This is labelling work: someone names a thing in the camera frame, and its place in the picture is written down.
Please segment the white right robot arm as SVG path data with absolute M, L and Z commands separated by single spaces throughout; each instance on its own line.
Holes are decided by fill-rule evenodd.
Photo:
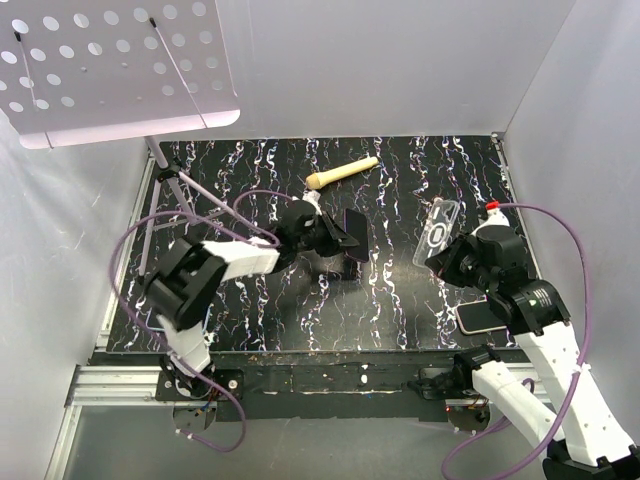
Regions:
M 636 479 L 639 447 L 615 419 L 577 344 L 555 287 L 534 276 L 521 237 L 504 225 L 459 235 L 424 260 L 439 279 L 484 292 L 549 397 L 544 404 L 510 372 L 491 347 L 457 353 L 450 372 L 413 383 L 423 392 L 450 392 L 493 402 L 536 448 L 548 479 Z

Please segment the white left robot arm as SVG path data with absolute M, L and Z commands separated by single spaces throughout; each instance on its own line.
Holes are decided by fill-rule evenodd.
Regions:
M 213 389 L 213 363 L 203 330 L 209 306 L 220 285 L 249 275 L 269 275 L 288 268 L 313 251 L 321 257 L 344 254 L 369 260 L 369 224 L 364 214 L 346 209 L 339 225 L 316 202 L 295 199 L 265 237 L 246 241 L 176 241 L 144 284 L 144 295 L 163 329 L 168 359 L 161 368 L 178 392 L 193 400 Z

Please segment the clear phone case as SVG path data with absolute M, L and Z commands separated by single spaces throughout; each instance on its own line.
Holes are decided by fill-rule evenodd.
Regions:
M 458 201 L 442 198 L 433 201 L 412 259 L 415 266 L 426 268 L 426 261 L 447 247 L 459 209 Z

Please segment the purple phone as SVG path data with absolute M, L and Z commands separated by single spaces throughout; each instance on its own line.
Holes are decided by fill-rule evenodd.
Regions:
M 344 212 L 344 230 L 357 244 L 346 249 L 345 255 L 357 262 L 369 261 L 368 220 L 359 211 L 347 208 Z

